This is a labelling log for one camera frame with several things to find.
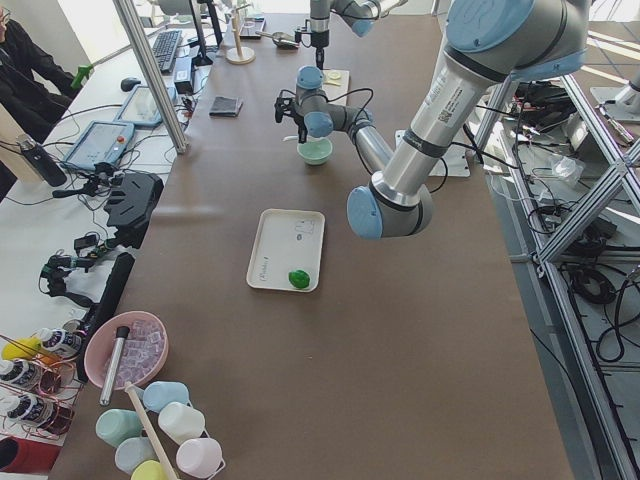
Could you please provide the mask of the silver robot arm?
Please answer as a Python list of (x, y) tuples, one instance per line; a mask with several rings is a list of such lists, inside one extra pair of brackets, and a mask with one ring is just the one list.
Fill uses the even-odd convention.
[(330, 39), (330, 17), (332, 14), (342, 19), (358, 36), (364, 37), (373, 23), (386, 17), (392, 10), (404, 6), (407, 0), (318, 0), (310, 1), (309, 17), (304, 27), (299, 29), (299, 37), (310, 36), (310, 45), (315, 50), (316, 67), (324, 69), (325, 52)]
[(317, 66), (299, 69), (293, 98), (277, 117), (291, 116), (301, 142), (334, 131), (348, 134), (370, 181), (351, 191), (347, 217), (365, 239), (422, 231), (433, 212), (425, 182), (456, 133), (492, 86), (506, 79), (544, 80), (578, 70), (586, 55), (588, 1), (454, 1), (437, 70), (423, 103), (395, 148), (363, 107), (335, 105)]

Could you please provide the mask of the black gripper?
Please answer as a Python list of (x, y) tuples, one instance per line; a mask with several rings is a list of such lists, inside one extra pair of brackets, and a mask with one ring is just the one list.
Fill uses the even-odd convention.
[(314, 45), (315, 48), (315, 60), (316, 66), (319, 69), (324, 69), (324, 45)]
[(296, 116), (296, 124), (298, 125), (299, 144), (305, 144), (307, 141), (308, 130), (302, 115)]

